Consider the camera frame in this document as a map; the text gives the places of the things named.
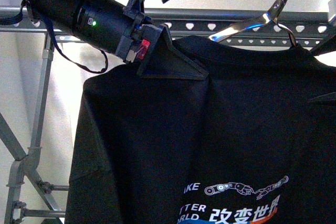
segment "metal bar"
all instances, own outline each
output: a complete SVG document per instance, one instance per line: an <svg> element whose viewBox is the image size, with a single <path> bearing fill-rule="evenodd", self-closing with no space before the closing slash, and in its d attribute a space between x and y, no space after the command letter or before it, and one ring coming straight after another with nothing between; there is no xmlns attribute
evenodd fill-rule
<svg viewBox="0 0 336 224"><path fill-rule="evenodd" d="M53 185L51 187L51 190L52 191L68 191L69 190L69 186L56 186L56 185Z"/></svg>
<svg viewBox="0 0 336 224"><path fill-rule="evenodd" d="M24 171L22 166L22 161L14 161L9 173L8 180L8 197L5 213L5 224L13 223L12 220L19 218L19 216L14 216L15 205L20 200L21 185L24 184Z"/></svg>
<svg viewBox="0 0 336 224"><path fill-rule="evenodd" d="M16 161L22 160L27 155L1 113L0 138Z"/></svg>
<svg viewBox="0 0 336 224"><path fill-rule="evenodd" d="M48 211L48 210L29 210L24 212L25 217L48 217L48 218L65 218L65 211Z"/></svg>
<svg viewBox="0 0 336 224"><path fill-rule="evenodd" d="M35 117L33 124L33 133L28 156L30 169L36 169L40 160L40 144L43 130L44 114L46 110L48 86L50 79L51 63L54 56L54 45L48 34L46 34L45 44L43 49L43 63L40 75L39 88L37 93Z"/></svg>

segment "printed graphic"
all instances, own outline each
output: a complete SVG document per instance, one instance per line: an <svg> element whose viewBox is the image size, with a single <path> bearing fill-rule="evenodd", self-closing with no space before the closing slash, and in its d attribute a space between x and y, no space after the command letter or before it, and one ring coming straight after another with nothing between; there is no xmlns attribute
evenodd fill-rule
<svg viewBox="0 0 336 224"><path fill-rule="evenodd" d="M218 184L214 186L209 186L204 189L204 193L206 195L214 195L219 194L227 190L236 190L241 195L251 195L251 194L257 194L257 200L263 198L263 196L267 195L271 191L279 188L283 184L287 183L289 180L288 176L285 176L283 179L281 179L278 183L272 184L270 186L267 186L265 188L259 189L257 191L254 191L252 187L248 185L244 185L242 183L234 183L229 182L227 184Z"/></svg>
<svg viewBox="0 0 336 224"><path fill-rule="evenodd" d="M200 212L206 210L205 205L201 204L188 204L181 208L180 214L192 210L197 214L186 212L180 216L177 224L263 224L270 220L278 211L280 195L275 198L272 203L258 206L254 210L252 208L244 208L232 211L228 208L212 209L211 215L208 220L201 220Z"/></svg>

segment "gray metal frame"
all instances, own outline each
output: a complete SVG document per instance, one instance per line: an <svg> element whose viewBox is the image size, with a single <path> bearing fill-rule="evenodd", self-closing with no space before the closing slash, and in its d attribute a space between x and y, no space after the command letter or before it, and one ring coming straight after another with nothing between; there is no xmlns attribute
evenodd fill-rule
<svg viewBox="0 0 336 224"><path fill-rule="evenodd" d="M18 7L0 7L0 16L14 16L19 12ZM233 10L193 10L193 9L147 9L146 13L153 18L154 24L166 23L170 26L173 38L189 35L209 36L233 22L258 17L258 11L233 11ZM335 28L328 23L328 13L281 13L279 21L291 28L299 43L306 47L313 47L324 41L328 36L336 34ZM0 31L21 33L45 33L43 24L33 25L24 9L24 19L15 26L1 26ZM82 42L55 29L57 42ZM224 40L224 44L231 46L285 46L290 45L285 31L277 31L274 27L263 27L246 31ZM36 168L40 161L40 143L43 129L44 113L50 77L51 62L54 55L54 45L46 34L43 49L43 65L40 75L35 119L31 144L28 154L24 151L19 141L11 131L4 117L0 113L0 138L14 158L10 169L8 181L8 200L5 224L21 223L24 217L55 217L55 222L61 224L60 218L65 217L55 202L51 192L53 190L68 190L68 186L52 185L41 179ZM21 186L24 176L30 180L40 197L50 211L29 210L24 202L19 201Z"/></svg>

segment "black strap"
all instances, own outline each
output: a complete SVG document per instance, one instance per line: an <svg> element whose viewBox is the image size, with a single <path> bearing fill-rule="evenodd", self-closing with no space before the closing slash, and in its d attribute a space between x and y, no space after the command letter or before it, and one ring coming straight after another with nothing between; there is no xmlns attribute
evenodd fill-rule
<svg viewBox="0 0 336 224"><path fill-rule="evenodd" d="M109 62L107 59L107 55L103 50L100 50L101 53L104 55L105 57L105 67L103 69L101 69L100 71L92 71L90 69L88 69L86 66L83 66L77 62L74 62L72 60L70 60L65 54L63 54L63 52L61 51L61 49L58 47L57 42L56 42L56 38L55 38L55 32L54 32L54 26L52 21L47 18L46 16L39 14L39 16L41 17L42 21L44 22L44 24L46 25L47 31L50 35L51 41L54 44L55 48L57 49L57 51L59 52L60 55L62 55L64 58L66 58L68 61L71 61L72 63L76 64L78 67L80 67L81 69L88 71L90 73L105 73L108 66L109 66Z"/></svg>
<svg viewBox="0 0 336 224"><path fill-rule="evenodd" d="M23 10L23 7L26 5L26 1L27 0L22 0L20 12L18 15L14 17L10 17L10 18L0 18L0 25L8 26L8 25L14 25L14 24L21 22L23 19L22 10Z"/></svg>

